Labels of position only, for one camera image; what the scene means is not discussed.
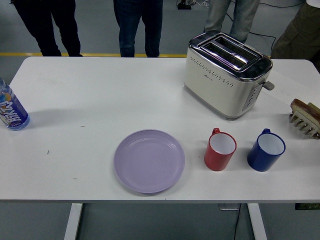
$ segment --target gray pants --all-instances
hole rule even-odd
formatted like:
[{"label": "gray pants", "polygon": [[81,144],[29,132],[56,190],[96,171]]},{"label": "gray pants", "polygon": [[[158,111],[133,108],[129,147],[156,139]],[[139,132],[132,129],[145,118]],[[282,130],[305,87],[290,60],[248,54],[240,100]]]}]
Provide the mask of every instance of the gray pants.
[{"label": "gray pants", "polygon": [[[221,31],[231,0],[209,0],[208,17],[204,31]],[[235,0],[233,23],[230,35],[245,42],[248,38],[260,0]]]}]

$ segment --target toaster lever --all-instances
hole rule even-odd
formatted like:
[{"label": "toaster lever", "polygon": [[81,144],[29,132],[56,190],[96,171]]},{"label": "toaster lever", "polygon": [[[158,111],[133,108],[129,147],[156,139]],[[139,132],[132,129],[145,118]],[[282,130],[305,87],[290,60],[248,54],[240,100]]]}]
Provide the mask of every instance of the toaster lever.
[{"label": "toaster lever", "polygon": [[275,88],[275,85],[272,82],[266,81],[262,87],[264,87],[265,89],[267,89],[268,91],[271,91],[272,89]]}]

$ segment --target toaster vent hole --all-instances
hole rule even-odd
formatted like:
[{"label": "toaster vent hole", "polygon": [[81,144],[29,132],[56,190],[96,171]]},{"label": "toaster vent hole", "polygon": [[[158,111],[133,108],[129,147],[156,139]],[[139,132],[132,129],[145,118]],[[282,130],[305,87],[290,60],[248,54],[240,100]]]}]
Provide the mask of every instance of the toaster vent hole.
[{"label": "toaster vent hole", "polygon": [[216,77],[220,82],[223,82],[224,84],[227,84],[230,87],[233,87],[234,84],[226,81],[224,78],[222,78],[221,76],[219,76],[218,74],[216,74],[214,71],[212,71],[211,69],[209,69],[208,67],[206,67],[205,65],[199,63],[199,61],[197,61],[194,57],[190,57],[190,60],[193,61],[195,64],[197,64],[200,68],[202,68],[203,70],[205,70],[206,72],[210,73],[213,77]]}]

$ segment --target yellow floor line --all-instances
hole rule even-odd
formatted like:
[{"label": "yellow floor line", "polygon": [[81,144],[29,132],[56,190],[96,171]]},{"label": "yellow floor line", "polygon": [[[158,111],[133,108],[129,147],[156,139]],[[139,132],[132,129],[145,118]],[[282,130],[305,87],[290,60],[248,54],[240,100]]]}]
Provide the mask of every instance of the yellow floor line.
[{"label": "yellow floor line", "polygon": [[[119,53],[81,53],[84,57],[120,57]],[[40,52],[0,52],[0,57],[38,57],[42,56]],[[62,53],[62,56],[67,57],[67,53]],[[135,54],[137,58],[146,58],[145,54]],[[186,58],[186,54],[160,54],[160,58]]]}]

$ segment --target cable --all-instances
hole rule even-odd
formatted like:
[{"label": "cable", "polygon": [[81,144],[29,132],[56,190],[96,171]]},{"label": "cable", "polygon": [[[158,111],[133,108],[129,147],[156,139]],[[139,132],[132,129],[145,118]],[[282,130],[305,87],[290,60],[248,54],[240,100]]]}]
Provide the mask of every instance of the cable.
[{"label": "cable", "polygon": [[196,0],[193,0],[192,3],[190,3],[189,5],[200,5],[200,6],[205,6],[206,8],[209,7],[209,0],[204,0],[203,3],[198,3]]},{"label": "cable", "polygon": [[274,5],[270,5],[270,4],[264,3],[264,2],[260,2],[259,4],[264,4],[264,5],[273,7],[273,8],[292,8],[292,7],[298,6],[298,5],[303,4],[303,3],[304,3],[304,1],[300,2],[300,3],[296,4],[296,5],[292,5],[292,6],[274,6]]},{"label": "cable", "polygon": [[236,234],[237,234],[237,228],[238,228],[238,223],[239,223],[239,218],[240,218],[241,206],[242,206],[242,203],[240,203],[239,210],[238,210],[239,212],[238,212],[238,217],[237,217],[237,219],[236,219],[236,224],[235,224],[235,229],[234,229],[233,240],[236,240]]},{"label": "cable", "polygon": [[257,36],[263,36],[263,37],[268,37],[268,38],[274,38],[273,39],[273,42],[271,44],[271,50],[274,48],[274,44],[275,44],[275,41],[276,41],[276,37],[275,36],[269,36],[269,35],[263,35],[263,34],[259,34],[259,33],[254,33],[254,32],[249,32],[250,34],[253,34],[253,35],[257,35]]}]

